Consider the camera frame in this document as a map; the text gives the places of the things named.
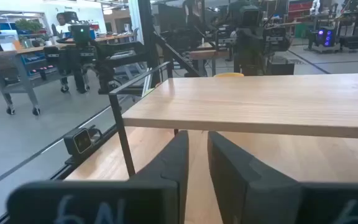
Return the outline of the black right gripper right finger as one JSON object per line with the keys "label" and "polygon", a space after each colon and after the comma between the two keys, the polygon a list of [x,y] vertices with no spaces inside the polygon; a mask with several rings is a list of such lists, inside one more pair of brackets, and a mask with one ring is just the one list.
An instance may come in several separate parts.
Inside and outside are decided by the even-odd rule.
{"label": "black right gripper right finger", "polygon": [[208,163],[224,223],[358,223],[358,183],[297,181],[215,131]]}

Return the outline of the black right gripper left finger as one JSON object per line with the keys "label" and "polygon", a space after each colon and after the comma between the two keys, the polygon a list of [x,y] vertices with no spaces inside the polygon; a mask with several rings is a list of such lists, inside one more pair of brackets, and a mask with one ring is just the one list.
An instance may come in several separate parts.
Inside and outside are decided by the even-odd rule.
{"label": "black right gripper left finger", "polygon": [[189,137],[175,137],[127,181],[30,182],[6,207],[10,223],[182,223]]}

